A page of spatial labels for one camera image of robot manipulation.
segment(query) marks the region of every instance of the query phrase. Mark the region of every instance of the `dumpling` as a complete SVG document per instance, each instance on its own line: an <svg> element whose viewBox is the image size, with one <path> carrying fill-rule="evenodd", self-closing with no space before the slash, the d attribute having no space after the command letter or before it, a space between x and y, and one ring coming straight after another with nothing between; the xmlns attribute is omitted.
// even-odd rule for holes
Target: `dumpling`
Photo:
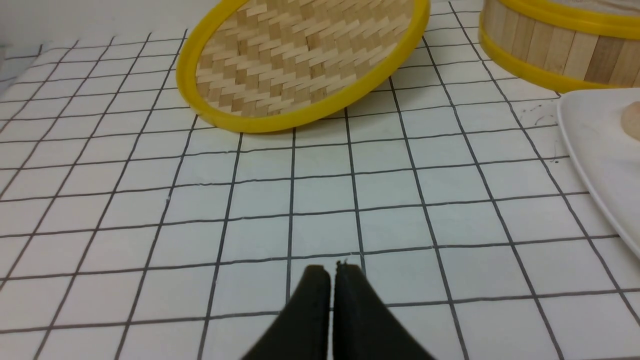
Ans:
<svg viewBox="0 0 640 360"><path fill-rule="evenodd" d="M622 130L636 140L640 140L640 101L627 106L622 113Z"/></svg>

